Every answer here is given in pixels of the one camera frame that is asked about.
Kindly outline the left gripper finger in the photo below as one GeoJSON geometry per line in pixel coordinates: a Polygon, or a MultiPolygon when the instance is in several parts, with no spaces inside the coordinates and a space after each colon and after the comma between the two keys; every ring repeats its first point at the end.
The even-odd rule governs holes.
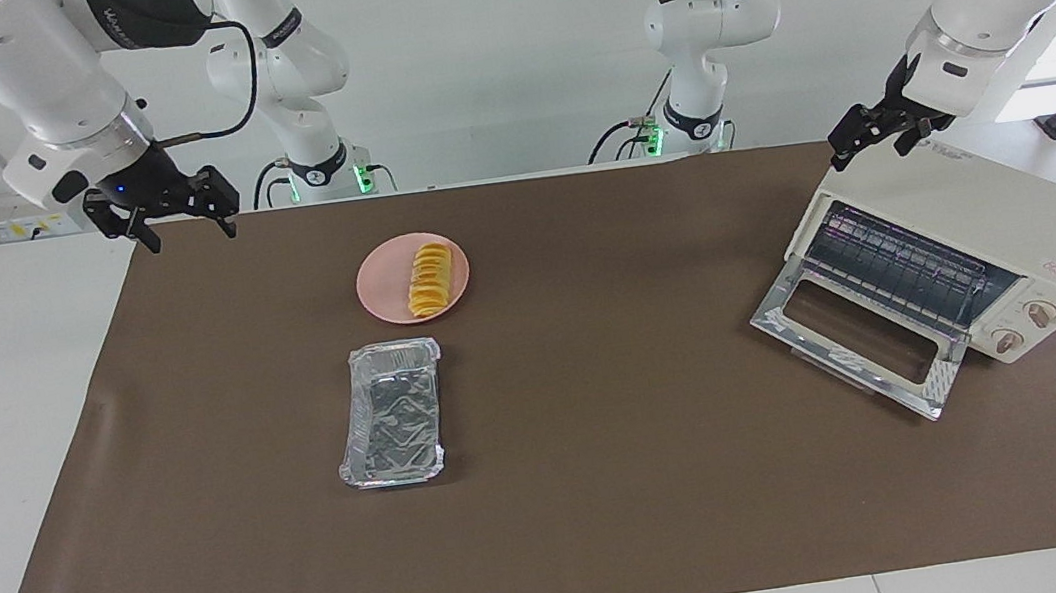
{"type": "Polygon", "coordinates": [[[907,120],[906,126],[904,126],[903,130],[895,137],[895,142],[893,142],[894,151],[901,156],[908,155],[918,144],[931,136],[932,131],[932,120],[930,117],[907,120]]]}
{"type": "Polygon", "coordinates": [[[851,106],[827,135],[827,144],[831,146],[833,156],[830,166],[836,171],[848,168],[859,153],[869,146],[880,144],[892,133],[890,123],[885,120],[883,109],[863,104],[851,106]]]}

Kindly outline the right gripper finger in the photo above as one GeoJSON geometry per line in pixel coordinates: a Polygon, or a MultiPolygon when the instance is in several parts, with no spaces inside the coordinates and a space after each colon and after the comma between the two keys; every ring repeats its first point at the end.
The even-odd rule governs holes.
{"type": "Polygon", "coordinates": [[[149,217],[143,208],[125,207],[119,211],[116,205],[96,188],[87,189],[82,197],[80,205],[87,219],[106,238],[133,240],[134,243],[142,244],[151,254],[161,253],[161,236],[147,224],[149,217]]]}
{"type": "Polygon", "coordinates": [[[213,219],[228,240],[235,238],[234,218],[240,213],[240,195],[232,181],[212,165],[200,168],[188,181],[192,213],[213,219]]]}

